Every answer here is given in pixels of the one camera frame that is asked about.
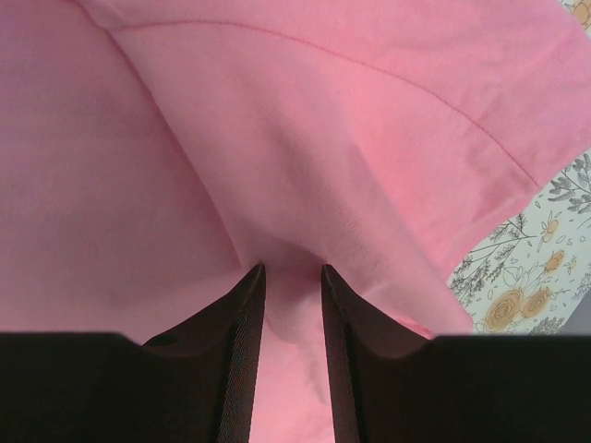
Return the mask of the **pink t shirt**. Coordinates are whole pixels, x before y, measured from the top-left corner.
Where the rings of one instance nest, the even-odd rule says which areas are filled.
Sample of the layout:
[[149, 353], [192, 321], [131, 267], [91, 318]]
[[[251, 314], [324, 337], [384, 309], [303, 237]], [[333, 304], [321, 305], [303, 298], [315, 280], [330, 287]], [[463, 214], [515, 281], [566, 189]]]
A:
[[250, 438], [331, 442], [321, 267], [467, 333], [452, 270], [589, 145], [556, 1], [5, 1], [1, 328], [146, 340], [263, 264]]

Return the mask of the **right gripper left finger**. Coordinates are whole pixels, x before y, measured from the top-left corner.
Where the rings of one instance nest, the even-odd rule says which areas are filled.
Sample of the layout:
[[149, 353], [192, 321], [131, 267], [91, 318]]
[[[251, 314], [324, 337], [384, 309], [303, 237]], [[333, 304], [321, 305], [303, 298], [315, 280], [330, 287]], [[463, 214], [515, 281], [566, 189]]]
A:
[[266, 273], [143, 344], [118, 333], [1, 336], [5, 442], [246, 442]]

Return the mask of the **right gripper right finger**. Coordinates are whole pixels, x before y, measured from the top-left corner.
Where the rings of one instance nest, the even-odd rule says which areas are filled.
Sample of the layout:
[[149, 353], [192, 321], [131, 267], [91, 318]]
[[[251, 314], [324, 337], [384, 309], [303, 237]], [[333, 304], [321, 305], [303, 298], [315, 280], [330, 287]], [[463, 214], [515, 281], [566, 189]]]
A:
[[586, 442], [586, 336], [426, 339], [331, 266], [321, 300], [339, 442]]

